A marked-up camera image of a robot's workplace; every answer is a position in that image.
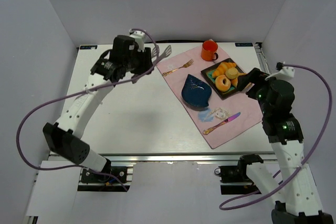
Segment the round beige bun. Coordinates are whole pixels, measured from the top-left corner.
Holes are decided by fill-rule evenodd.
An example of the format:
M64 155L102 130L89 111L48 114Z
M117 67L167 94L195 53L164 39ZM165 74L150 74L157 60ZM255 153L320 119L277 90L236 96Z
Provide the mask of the round beige bun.
M239 71L236 68L229 68L226 70L225 75L228 79L234 80L239 76Z

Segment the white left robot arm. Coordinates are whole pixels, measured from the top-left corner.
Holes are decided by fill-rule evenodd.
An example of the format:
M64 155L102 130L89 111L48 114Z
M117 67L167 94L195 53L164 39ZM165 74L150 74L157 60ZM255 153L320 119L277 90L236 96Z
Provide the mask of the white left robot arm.
M50 150L99 176L111 173L107 155L188 153L197 140L217 148L261 121L257 101L241 92L222 100L211 94L202 107L181 92L187 78L200 79L201 48L187 51L174 73L152 59L137 29L118 35L90 69L72 105L43 127Z

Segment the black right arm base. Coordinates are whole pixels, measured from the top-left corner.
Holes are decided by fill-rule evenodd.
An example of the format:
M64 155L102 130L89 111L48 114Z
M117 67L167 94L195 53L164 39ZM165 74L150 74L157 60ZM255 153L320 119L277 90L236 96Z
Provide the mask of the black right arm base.
M220 178L222 195L248 195L260 194L260 191L246 175L248 165L264 163L257 154L243 155L236 165L219 166L214 170L215 176Z

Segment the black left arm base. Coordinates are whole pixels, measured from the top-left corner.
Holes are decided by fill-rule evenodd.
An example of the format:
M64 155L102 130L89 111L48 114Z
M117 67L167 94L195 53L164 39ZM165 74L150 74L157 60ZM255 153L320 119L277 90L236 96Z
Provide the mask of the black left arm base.
M133 167L111 164L101 172L82 169L77 191L82 192L126 192L132 182Z

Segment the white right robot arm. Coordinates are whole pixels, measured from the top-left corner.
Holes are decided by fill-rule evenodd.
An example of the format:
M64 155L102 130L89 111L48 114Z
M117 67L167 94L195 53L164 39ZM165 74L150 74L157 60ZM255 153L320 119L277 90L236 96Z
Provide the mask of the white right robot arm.
M258 101L263 114L262 126L282 176L282 184L278 185L272 177L265 177L266 170L260 164L246 168L246 174L274 204L272 222L333 223L332 216L323 211L310 168L303 162L303 133L299 121L291 113L295 99L293 86L257 68L245 77L247 83L253 84L246 94ZM270 194L277 187L280 189Z

